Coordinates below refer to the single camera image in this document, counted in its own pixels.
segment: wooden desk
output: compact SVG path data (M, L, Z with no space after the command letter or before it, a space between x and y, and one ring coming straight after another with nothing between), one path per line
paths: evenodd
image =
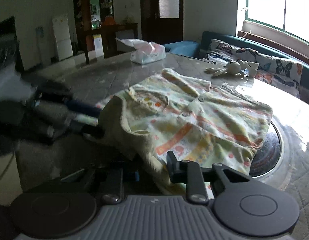
M133 30L133 37L135 39L138 38L138 24L137 23L129 23L122 25L105 25L101 26L101 28L94 30L82 31L79 35L81 44L84 46L84 52L86 56L86 63L89 64L89 55L88 55L88 47L86 43L86 37L89 35L101 35L103 54L105 58L116 56L120 54L117 51L117 41L116 41L116 32Z

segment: white refrigerator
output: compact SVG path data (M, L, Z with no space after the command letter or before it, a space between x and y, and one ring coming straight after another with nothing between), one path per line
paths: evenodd
M56 39L59 60L73 56L67 14L53 18L53 32Z

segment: window sill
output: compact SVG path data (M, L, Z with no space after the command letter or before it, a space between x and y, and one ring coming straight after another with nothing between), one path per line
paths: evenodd
M242 37L247 32L246 39L278 49L309 65L308 43L280 30L245 20L238 36Z

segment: ribbed gray panel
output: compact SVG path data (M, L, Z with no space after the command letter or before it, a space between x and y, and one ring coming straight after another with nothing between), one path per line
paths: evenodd
M19 235L16 240L31 240ZM242 240L224 229L203 206L181 196L128 196L115 206L104 206L86 228L62 240ZM278 240L292 240L281 236Z

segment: sofa backrest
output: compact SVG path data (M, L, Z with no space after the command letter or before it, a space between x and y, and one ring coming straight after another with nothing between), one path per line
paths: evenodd
M202 33L202 39L201 39L201 46L200 48L203 50L207 50L209 48L211 39L217 39L224 41L226 43L229 43L230 45L234 45L237 47L241 48L251 48L255 49L260 53L269 55L269 56L274 56L274 57L282 57L282 58L289 58L289 59L294 59L297 61L300 61L299 59L292 57L282 51L279 51L277 49L271 48L269 46L260 44L255 41L250 41L245 38L239 38L239 37L234 37L230 35L223 35L219 33L214 33L214 32L209 32L205 31ZM300 61L303 65L303 70L302 70L302 75L301 75L301 82L300 84L304 86L305 88L309 89L309 65Z

